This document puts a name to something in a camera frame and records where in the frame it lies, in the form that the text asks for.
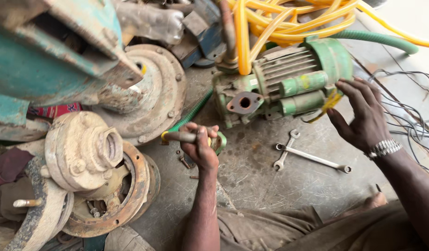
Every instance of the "man's right hand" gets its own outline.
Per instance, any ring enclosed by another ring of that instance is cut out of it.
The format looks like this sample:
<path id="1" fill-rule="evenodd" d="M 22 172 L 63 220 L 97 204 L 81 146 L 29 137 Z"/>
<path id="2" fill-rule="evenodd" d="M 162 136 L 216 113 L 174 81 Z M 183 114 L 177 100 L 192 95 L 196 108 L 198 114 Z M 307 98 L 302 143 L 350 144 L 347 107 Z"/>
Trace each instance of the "man's right hand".
<path id="1" fill-rule="evenodd" d="M 338 111 L 327 111 L 330 121 L 343 139 L 367 153 L 380 141 L 391 138 L 381 105 L 382 95 L 375 86 L 362 79 L 340 79 L 336 86 L 349 97 L 355 114 L 354 120 L 348 125 Z"/>
<path id="2" fill-rule="evenodd" d="M 195 144 L 181 142 L 181 148 L 198 165 L 199 171 L 218 171 L 219 160 L 208 145 L 208 137 L 216 138 L 219 126 L 204 127 L 193 122 L 186 123 L 179 131 L 197 134 Z"/>

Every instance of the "spanner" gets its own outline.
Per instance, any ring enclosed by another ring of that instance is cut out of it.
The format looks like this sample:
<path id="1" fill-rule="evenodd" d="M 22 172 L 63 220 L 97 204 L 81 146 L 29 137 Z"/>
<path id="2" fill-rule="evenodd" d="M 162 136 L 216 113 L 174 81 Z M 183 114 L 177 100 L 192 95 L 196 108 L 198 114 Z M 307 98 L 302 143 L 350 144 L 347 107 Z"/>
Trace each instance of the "spanner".
<path id="1" fill-rule="evenodd" d="M 287 142 L 287 145 L 286 145 L 287 147 L 292 146 L 295 139 L 300 136 L 300 133 L 296 129 L 293 129 L 290 131 L 289 135 L 290 135 L 290 139 L 289 139 L 289 142 Z M 278 167 L 277 171 L 281 171 L 284 169 L 284 159 L 286 159 L 286 156 L 287 156 L 287 151 L 283 151 L 281 158 L 275 161 L 275 163 L 273 163 L 273 167 Z"/>
<path id="2" fill-rule="evenodd" d="M 321 164 L 323 164 L 323 165 L 326 165 L 326 166 L 329 166 L 329 167 L 335 168 L 335 169 L 337 169 L 337 170 L 342 171 L 343 173 L 350 173 L 350 172 L 352 171 L 352 168 L 351 168 L 350 166 L 335 164 L 335 163 L 330 162 L 330 161 L 328 161 L 328 160 L 325 160 L 325 159 L 322 159 L 322 158 L 319 158 L 319 157 L 316 157 L 316 156 L 310 155 L 310 154 L 308 154 L 308 153 L 305 153 L 305 152 L 299 151 L 299 150 L 297 150 L 297 149 L 293 149 L 293 148 L 291 148 L 291 147 L 289 147 L 289 146 L 284 146 L 284 145 L 283 145 L 283 144 L 281 144 L 281 143 L 276 144 L 276 145 L 275 145 L 275 148 L 276 148 L 277 150 L 283 150 L 283 151 L 284 151 L 284 153 L 291 152 L 291 153 L 293 153 L 293 154 L 296 154 L 296 155 L 298 155 L 298 156 L 304 157 L 304 158 L 306 158 L 306 159 L 310 159 L 310 160 L 313 160 L 313 161 L 315 161 L 315 162 L 321 163 Z"/>

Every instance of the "electric motor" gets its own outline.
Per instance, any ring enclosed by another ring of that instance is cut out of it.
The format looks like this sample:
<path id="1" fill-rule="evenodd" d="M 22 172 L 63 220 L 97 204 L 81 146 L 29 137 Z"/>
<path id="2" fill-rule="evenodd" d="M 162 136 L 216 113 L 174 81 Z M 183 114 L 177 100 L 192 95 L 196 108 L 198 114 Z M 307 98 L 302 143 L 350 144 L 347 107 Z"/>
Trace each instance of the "electric motor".
<path id="1" fill-rule="evenodd" d="M 226 127 L 292 116 L 321 108 L 338 79 L 352 78 L 352 60 L 332 38 L 307 37 L 253 62 L 252 74 L 217 72 L 213 77 L 217 110 Z"/>

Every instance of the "metal watch strap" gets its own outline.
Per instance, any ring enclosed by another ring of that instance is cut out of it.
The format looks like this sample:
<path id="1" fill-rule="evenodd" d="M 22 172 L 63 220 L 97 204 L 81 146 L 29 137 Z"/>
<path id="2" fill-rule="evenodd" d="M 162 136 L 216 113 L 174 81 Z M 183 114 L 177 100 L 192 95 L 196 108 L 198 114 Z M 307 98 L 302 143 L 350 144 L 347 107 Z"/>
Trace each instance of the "metal watch strap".
<path id="1" fill-rule="evenodd" d="M 395 153 L 400 150 L 403 146 L 394 140 L 393 138 L 382 140 L 377 143 L 368 153 L 365 155 L 370 159 L 374 160 L 376 158 L 386 156 L 388 154 Z"/>

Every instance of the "red cloth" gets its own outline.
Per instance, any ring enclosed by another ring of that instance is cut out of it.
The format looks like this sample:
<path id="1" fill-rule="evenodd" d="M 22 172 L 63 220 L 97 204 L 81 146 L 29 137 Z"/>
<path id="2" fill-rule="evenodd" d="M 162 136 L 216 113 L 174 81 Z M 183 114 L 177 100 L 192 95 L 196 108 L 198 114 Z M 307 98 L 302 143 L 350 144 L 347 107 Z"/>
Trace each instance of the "red cloth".
<path id="1" fill-rule="evenodd" d="M 13 182 L 34 156 L 16 147 L 0 155 L 0 185 Z"/>
<path id="2" fill-rule="evenodd" d="M 56 118 L 69 112 L 79 112 L 83 110 L 80 103 L 75 102 L 68 105 L 61 106 L 47 106 L 47 107 L 29 107 L 27 113 L 39 115 L 42 117 Z"/>

